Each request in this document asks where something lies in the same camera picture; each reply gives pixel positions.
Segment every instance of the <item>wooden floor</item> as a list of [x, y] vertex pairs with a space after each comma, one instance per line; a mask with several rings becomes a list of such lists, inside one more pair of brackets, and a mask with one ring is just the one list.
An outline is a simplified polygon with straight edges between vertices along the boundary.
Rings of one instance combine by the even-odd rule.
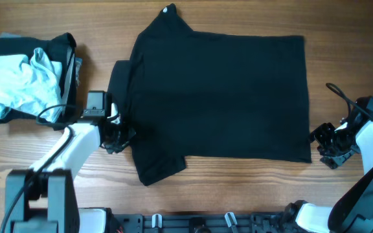
[[[0, 1], [0, 33], [40, 39], [64, 32], [74, 36], [77, 55], [84, 60], [78, 89], [81, 103], [88, 90], [107, 89], [114, 63], [129, 58], [137, 35], [169, 3], [89, 1]], [[336, 83], [352, 99], [373, 95], [373, 1], [181, 0], [175, 4], [198, 31], [305, 36], [311, 129], [323, 122], [336, 124], [346, 116], [346, 104], [327, 90], [326, 82]], [[283, 133], [291, 137], [286, 129]], [[33, 121], [0, 125], [0, 222], [7, 173], [28, 167], [60, 136]], [[139, 182], [129, 149], [118, 155], [98, 150], [74, 181], [78, 205], [108, 206], [120, 214], [282, 210], [298, 199], [333, 205], [363, 175], [361, 157], [330, 170], [319, 162], [316, 146], [311, 147], [313, 164], [188, 157], [186, 170], [149, 187]]]

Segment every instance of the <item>brown background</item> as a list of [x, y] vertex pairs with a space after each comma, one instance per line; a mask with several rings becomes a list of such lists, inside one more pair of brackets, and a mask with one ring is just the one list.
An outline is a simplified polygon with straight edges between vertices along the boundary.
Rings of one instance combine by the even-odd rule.
[[[51, 39], [64, 32], [83, 58], [80, 103], [88, 90], [106, 90], [115, 61], [129, 58], [137, 35], [166, 1], [0, 1], [0, 33]], [[306, 37], [310, 126], [337, 124], [346, 104], [324, 86], [333, 82], [352, 99], [373, 95], [373, 1], [179, 1], [194, 29], [237, 35]], [[0, 125], [0, 222], [5, 177], [48, 152], [61, 133], [17, 120]], [[251, 212], [282, 210], [305, 199], [333, 205], [363, 175], [361, 157], [330, 170], [312, 145], [313, 164], [260, 159], [188, 157], [188, 168], [144, 187], [130, 150], [96, 151], [74, 181], [81, 207], [108, 206], [114, 213]]]

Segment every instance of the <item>crumpled white plastic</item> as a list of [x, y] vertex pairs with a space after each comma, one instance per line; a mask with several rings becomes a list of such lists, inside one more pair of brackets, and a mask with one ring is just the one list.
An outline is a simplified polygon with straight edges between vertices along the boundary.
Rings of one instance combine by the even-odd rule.
[[[62, 63], [50, 61], [42, 48], [34, 49], [28, 62], [24, 54], [0, 56], [0, 119], [11, 109], [37, 116], [61, 104], [59, 81]], [[62, 107], [46, 111], [41, 118], [57, 121]]]

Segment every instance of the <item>black fabric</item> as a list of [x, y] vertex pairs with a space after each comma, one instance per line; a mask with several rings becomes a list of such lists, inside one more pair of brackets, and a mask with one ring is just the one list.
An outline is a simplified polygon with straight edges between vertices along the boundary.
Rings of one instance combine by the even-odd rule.
[[109, 85], [137, 133], [141, 182], [180, 172], [187, 155], [311, 162], [303, 37], [195, 32], [166, 9]]
[[[60, 78], [59, 86], [61, 96], [64, 92], [65, 76], [67, 74], [69, 60], [67, 59], [67, 50], [72, 49], [72, 55], [76, 47], [76, 42], [70, 33], [62, 34], [52, 40], [40, 40], [36, 38], [20, 37], [20, 38], [0, 38], [0, 56], [25, 54], [29, 58], [34, 55], [35, 48], [42, 48], [51, 61], [59, 61], [62, 63], [62, 76]], [[67, 104], [76, 103], [76, 69], [73, 69], [71, 86], [69, 89], [69, 97]], [[58, 122], [65, 122], [73, 115], [72, 109], [66, 109], [65, 115], [60, 116]], [[35, 119], [36, 116], [11, 109], [6, 117], [0, 119], [0, 124], [10, 122], [15, 119]]]

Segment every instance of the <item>wrinkled black cloth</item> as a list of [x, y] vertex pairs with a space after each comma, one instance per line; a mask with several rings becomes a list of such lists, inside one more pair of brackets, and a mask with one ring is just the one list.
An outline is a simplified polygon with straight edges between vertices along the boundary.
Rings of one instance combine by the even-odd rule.
[[187, 155], [311, 162], [302, 36], [196, 32], [172, 4], [116, 63], [108, 91], [137, 133], [146, 186], [185, 169]]
[[[49, 57], [50, 61], [59, 61], [62, 63], [62, 75], [60, 78], [60, 96], [63, 96], [64, 83], [69, 64], [74, 63], [67, 57], [67, 50], [72, 49], [71, 57], [74, 54], [76, 42], [70, 33], [64, 33], [52, 40], [40, 40], [36, 38], [28, 37], [15, 37], [15, 38], [0, 38], [0, 56], [8, 56], [15, 54], [25, 54], [29, 58], [34, 55], [35, 48], [42, 48]], [[69, 89], [69, 97], [67, 98], [67, 104], [76, 104], [76, 68], [74, 66], [73, 73], [71, 75], [71, 85]], [[66, 109], [64, 115], [61, 115], [58, 122], [65, 122], [68, 118], [73, 116], [74, 111]], [[6, 117], [0, 119], [0, 124], [8, 123], [15, 119], [35, 119], [36, 116], [11, 109]]]

